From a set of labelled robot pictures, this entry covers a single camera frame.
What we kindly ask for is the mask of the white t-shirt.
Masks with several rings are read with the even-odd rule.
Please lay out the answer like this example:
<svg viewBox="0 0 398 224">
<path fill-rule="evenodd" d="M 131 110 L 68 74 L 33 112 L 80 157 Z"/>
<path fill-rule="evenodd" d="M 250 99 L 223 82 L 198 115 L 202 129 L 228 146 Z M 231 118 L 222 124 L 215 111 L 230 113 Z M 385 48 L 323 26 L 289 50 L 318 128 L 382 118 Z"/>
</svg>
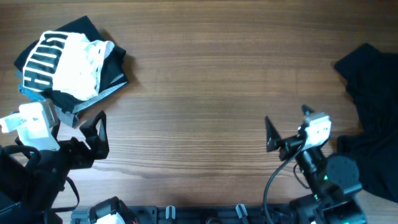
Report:
<svg viewBox="0 0 398 224">
<path fill-rule="evenodd" d="M 76 32 L 43 32 L 22 68 L 22 85 L 36 92 L 51 89 L 80 101 L 98 96 L 104 61 L 112 41 L 90 41 Z"/>
</svg>

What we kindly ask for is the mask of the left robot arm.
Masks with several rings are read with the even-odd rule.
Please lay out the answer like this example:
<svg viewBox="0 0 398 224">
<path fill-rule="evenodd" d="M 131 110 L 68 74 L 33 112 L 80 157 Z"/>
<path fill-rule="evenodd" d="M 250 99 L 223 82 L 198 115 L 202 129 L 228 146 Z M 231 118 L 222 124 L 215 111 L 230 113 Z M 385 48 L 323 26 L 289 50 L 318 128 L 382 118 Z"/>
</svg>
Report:
<svg viewBox="0 0 398 224">
<path fill-rule="evenodd" d="M 62 223 L 59 213 L 76 207 L 53 207 L 59 192 L 69 183 L 71 170 L 89 169 L 95 160 L 109 153 L 106 113 L 100 111 L 80 126 L 84 141 L 60 141 L 60 149 L 38 150 L 16 139 L 15 145 L 1 148 L 1 224 Z"/>
</svg>

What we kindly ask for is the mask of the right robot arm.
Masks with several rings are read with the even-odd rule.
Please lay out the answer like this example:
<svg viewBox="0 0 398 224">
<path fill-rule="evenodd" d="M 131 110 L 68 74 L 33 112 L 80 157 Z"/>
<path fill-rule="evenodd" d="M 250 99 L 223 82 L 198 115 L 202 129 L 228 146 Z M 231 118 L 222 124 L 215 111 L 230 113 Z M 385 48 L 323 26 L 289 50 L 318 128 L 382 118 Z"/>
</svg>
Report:
<svg viewBox="0 0 398 224">
<path fill-rule="evenodd" d="M 266 126 L 266 150 L 278 151 L 281 165 L 272 173 L 264 189 L 262 211 L 266 223 L 366 223 L 356 196 L 363 186 L 357 163 L 348 156 L 325 156 L 322 147 L 330 139 L 330 115 L 302 105 L 303 123 L 297 133 L 283 138 L 270 118 Z M 295 161 L 305 180 L 302 186 L 311 192 L 279 208 L 269 205 L 271 183 L 281 170 Z"/>
</svg>

